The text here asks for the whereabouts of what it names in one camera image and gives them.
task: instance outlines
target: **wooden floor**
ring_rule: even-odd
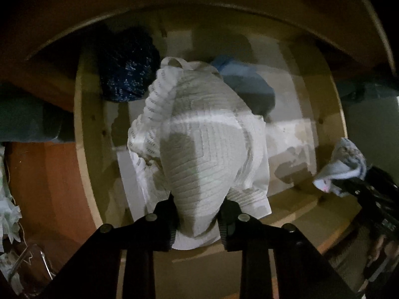
[[[10,143],[6,152],[27,243],[39,244],[58,271],[95,231],[75,144]]]

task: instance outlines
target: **blue cloth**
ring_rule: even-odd
[[[0,83],[0,142],[49,141],[75,141],[73,114],[11,83]]]
[[[256,68],[220,55],[211,63],[223,77],[223,81],[243,99],[252,113],[267,116],[276,105],[274,89],[256,73]]]

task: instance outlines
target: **wooden panel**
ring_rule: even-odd
[[[75,79],[59,72],[49,62],[29,61],[3,67],[4,79],[32,95],[73,112]]]
[[[279,41],[293,41],[307,33],[301,28],[269,17],[260,17],[232,8],[199,4],[135,10],[106,19],[104,22],[114,32],[141,25],[149,29],[153,37],[162,36],[163,38],[173,31],[204,30],[203,36],[205,34],[210,36],[207,41],[211,42],[214,35],[219,35],[222,46],[225,38],[220,34],[223,34],[223,30],[226,29],[231,29],[235,34],[244,36],[258,34]],[[156,47],[162,53],[162,46]],[[215,46],[215,48],[217,50],[213,53],[218,54],[220,46]]]
[[[353,196],[339,198],[326,195],[317,207],[296,219],[293,224],[323,254],[347,229],[359,211],[360,205]]]
[[[127,201],[116,154],[104,119],[96,58],[90,46],[82,52],[76,75],[75,138],[84,194],[94,223],[120,227]]]
[[[38,87],[54,90],[54,82],[37,83],[33,78],[26,81],[14,77],[14,69],[76,29],[128,9],[177,3],[220,5],[270,16],[313,33],[368,67],[387,60],[389,45],[384,46],[380,39],[380,35],[385,37],[384,31],[380,26],[376,29],[378,18],[364,0],[22,0],[0,30],[0,79],[11,80],[66,109],[64,99],[69,97],[71,103],[70,95],[60,92],[49,98],[46,89]]]
[[[307,180],[271,196],[269,203],[273,212],[260,220],[266,225],[281,227],[316,207],[321,196],[322,193],[312,186],[311,180]]]
[[[75,144],[11,143],[9,187],[21,208],[28,243],[38,243],[56,270],[96,230],[83,193]]]
[[[310,108],[302,107],[304,117],[313,121],[317,167],[321,169],[331,158],[334,145],[348,137],[345,116],[337,88],[327,62],[319,49],[309,42],[296,42],[288,47],[286,61],[293,78],[304,81],[298,95],[307,95]]]

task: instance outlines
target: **crumpled white fabric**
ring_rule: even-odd
[[[21,241],[18,221],[22,218],[21,210],[13,204],[13,197],[8,188],[3,162],[4,150],[5,147],[0,147],[0,252],[4,252],[4,235],[8,236],[11,243],[14,239]]]
[[[333,192],[339,197],[349,195],[334,185],[331,180],[346,180],[366,177],[366,159],[356,145],[348,138],[341,138],[334,147],[331,161],[315,176],[313,184],[325,193]]]
[[[174,196],[180,227],[173,248],[218,240],[216,214],[226,196],[256,218],[271,213],[265,122],[214,67],[167,57],[149,92],[128,149],[148,212]]]

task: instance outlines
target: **wooden board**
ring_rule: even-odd
[[[127,202],[103,115],[104,101],[92,49],[82,52],[76,75],[75,138],[83,189],[96,227],[119,227]]]
[[[359,211],[360,205],[353,196],[339,198],[326,195],[317,207],[296,219],[293,224],[323,254],[347,229]]]
[[[279,96],[279,104],[269,122],[275,127],[269,128],[279,128],[281,134],[285,130],[286,134],[291,135],[286,144],[275,136],[278,147],[273,145],[274,141],[270,142],[270,152],[274,152],[274,158],[270,160],[274,162],[271,165],[272,178],[274,181],[284,179],[283,189],[286,190],[269,198],[273,213],[262,219],[262,222],[281,226],[284,223],[296,223],[306,215],[315,220],[320,219],[314,211],[319,212],[319,198],[323,194],[312,185],[311,176],[317,169],[316,165],[320,168],[328,161],[335,142],[346,136],[339,98],[320,51],[312,40],[304,37],[303,31],[272,19],[209,7],[197,8],[195,17],[187,12],[183,16],[185,13],[178,10],[175,7],[135,12],[120,19],[110,19],[107,24],[114,31],[131,25],[144,25],[150,30],[161,57],[210,61],[215,56],[209,50],[210,46],[216,53],[235,53],[233,56],[237,59],[254,64],[258,73],[274,87]],[[215,19],[219,20],[218,27],[212,33]],[[195,44],[191,44],[193,28],[196,29],[197,37],[201,38]],[[204,44],[204,38],[207,38],[207,44]],[[109,201],[115,189],[97,181],[101,181],[104,176],[110,181],[119,181],[123,167],[120,171],[104,170],[104,167],[116,160],[118,152],[126,151],[127,129],[130,120],[134,119],[131,114],[134,112],[137,116],[140,111],[133,110],[130,104],[112,104],[100,99],[99,77],[90,46],[81,55],[76,93],[81,94],[75,97],[78,159],[88,202],[101,221],[113,217],[121,224],[124,207],[111,206]],[[302,144],[295,144],[299,150],[305,145],[308,147],[304,166],[296,162],[300,152],[290,150],[289,154],[285,153],[295,140],[303,140]],[[284,172],[276,174],[280,164],[284,164],[281,168]],[[281,184],[271,184],[271,191],[279,186]],[[347,210],[341,217],[340,206],[334,208],[334,217],[339,217],[335,220],[345,223],[352,219],[356,211]],[[324,210],[323,213],[329,221],[327,211]],[[317,229],[308,223],[302,225],[301,230],[310,233],[310,239],[315,244],[320,243],[325,247],[331,244],[345,224],[337,223],[338,228],[333,225],[326,224],[325,229]],[[155,253],[157,297],[193,299],[233,294],[238,291],[240,262],[239,253],[225,253],[220,241],[189,251]]]
[[[186,7],[130,13],[108,20],[107,25],[113,31],[132,25],[145,26],[161,57],[206,61],[219,53],[231,53],[241,61],[255,64],[258,73],[274,87],[278,98],[268,123],[268,130],[275,129],[274,126],[280,126],[281,130],[267,142],[270,192],[274,194],[286,189],[270,197],[273,213],[264,218],[264,223],[281,226],[291,222],[313,209],[322,195],[310,182],[317,170],[316,158],[321,167],[329,160],[337,140],[346,136],[341,105],[328,66],[313,42],[303,40],[304,32],[299,29],[234,10],[204,6],[195,10],[195,17]],[[219,20],[217,29],[214,29],[215,19]],[[82,52],[77,73],[75,129],[79,168],[97,225],[104,221],[121,225],[124,219],[127,205],[126,200],[121,199],[120,172],[123,173],[125,167],[122,166],[119,172],[116,158],[120,160],[120,154],[126,152],[127,129],[134,119],[131,116],[129,119],[129,111],[132,112],[130,105],[101,100],[95,56],[88,46]],[[135,116],[140,113],[137,109],[134,112]],[[306,153],[304,162],[298,163],[297,157],[303,150]],[[133,175],[133,171],[125,173],[128,178]],[[130,191],[139,196],[135,190]],[[128,202],[133,216],[139,203],[144,206],[143,199],[129,200],[128,197]],[[171,255],[174,262],[179,262],[222,250],[221,244],[216,243]]]
[[[21,208],[26,241],[40,245],[59,271],[96,230],[75,144],[8,143],[6,152],[9,187]]]
[[[56,81],[16,75],[25,60],[97,21],[129,9],[171,4],[219,5],[280,19],[331,43],[367,67],[385,62],[387,54],[392,58],[384,30],[368,0],[22,0],[0,29],[0,79],[70,109],[72,96],[59,90]]]

